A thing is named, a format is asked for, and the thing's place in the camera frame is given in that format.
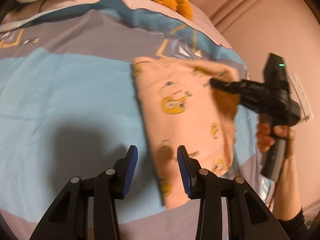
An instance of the peach colored garment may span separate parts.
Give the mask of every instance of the peach colored garment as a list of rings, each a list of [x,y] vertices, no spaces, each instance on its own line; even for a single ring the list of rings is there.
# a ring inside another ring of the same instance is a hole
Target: peach colored garment
[[[210,87],[209,79],[238,81],[235,69],[220,63],[161,58],[134,59],[134,76],[147,137],[167,209],[188,201],[177,148],[218,176],[233,160],[238,95]]]

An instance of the power strip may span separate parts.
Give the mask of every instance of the power strip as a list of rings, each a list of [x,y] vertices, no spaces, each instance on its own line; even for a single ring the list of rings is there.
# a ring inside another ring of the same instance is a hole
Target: power strip
[[[300,122],[301,121],[309,122],[313,119],[313,114],[312,114],[311,106],[308,102],[306,93],[304,92],[303,87],[300,84],[300,81],[295,73],[289,76],[289,79],[300,101],[302,114],[304,114],[304,118],[301,118]]]

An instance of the silver rivet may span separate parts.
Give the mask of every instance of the silver rivet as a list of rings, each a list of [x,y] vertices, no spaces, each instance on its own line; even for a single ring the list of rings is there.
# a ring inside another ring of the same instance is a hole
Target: silver rivet
[[[199,173],[200,173],[201,175],[207,175],[209,172],[208,172],[207,169],[200,169],[200,170],[199,170]]]
[[[241,177],[236,177],[236,182],[242,184],[242,183],[244,183],[244,179]]]
[[[71,183],[78,183],[79,182],[79,177],[73,177],[72,179],[71,179]]]
[[[115,174],[115,172],[116,172],[116,171],[115,171],[114,169],[107,169],[107,170],[106,170],[106,174],[107,174],[107,175]]]

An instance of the bed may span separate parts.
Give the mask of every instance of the bed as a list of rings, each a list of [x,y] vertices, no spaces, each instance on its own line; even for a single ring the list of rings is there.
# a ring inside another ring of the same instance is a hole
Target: bed
[[[248,78],[245,62],[193,9],[191,22],[150,0],[50,0],[0,26],[0,213],[19,240],[71,177],[95,177],[132,144],[139,159],[131,191],[116,202],[122,240],[194,239],[199,202],[163,207],[131,70],[141,55],[195,59],[200,50],[201,59]],[[257,115],[238,106],[235,124],[224,177],[244,177],[266,201]],[[227,231],[224,223],[224,239]]]

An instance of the finger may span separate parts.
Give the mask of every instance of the finger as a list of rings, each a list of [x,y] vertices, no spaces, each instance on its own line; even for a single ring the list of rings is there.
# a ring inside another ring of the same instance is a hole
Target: finger
[[[257,139],[262,145],[265,146],[272,146],[275,143],[275,139],[260,132],[257,132]]]
[[[264,135],[269,135],[271,133],[270,126],[263,122],[258,123],[257,130]]]
[[[281,138],[288,138],[288,140],[293,141],[295,137],[295,132],[286,125],[278,125],[273,128],[276,136]]]
[[[262,152],[262,153],[265,153],[270,149],[269,146],[263,145],[260,142],[257,142],[257,146],[258,146],[260,152]]]

